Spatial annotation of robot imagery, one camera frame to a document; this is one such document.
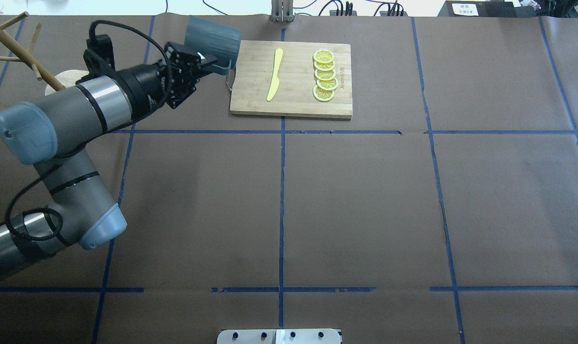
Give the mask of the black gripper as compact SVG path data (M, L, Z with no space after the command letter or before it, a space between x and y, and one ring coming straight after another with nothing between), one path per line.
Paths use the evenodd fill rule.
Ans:
M169 79L170 94L165 103L171 109L176 109L196 91L199 80L219 73L213 67L217 63L217 57L176 42L167 42L164 49L172 74Z

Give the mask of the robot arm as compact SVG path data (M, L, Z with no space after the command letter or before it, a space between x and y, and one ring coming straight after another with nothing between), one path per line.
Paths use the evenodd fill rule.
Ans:
M0 280L74 244L86 250L103 246L127 229L86 145L164 105L178 107L221 58L167 42L158 62L117 71L110 43L87 44L88 74L76 85L0 112L0 138L39 175L4 213Z

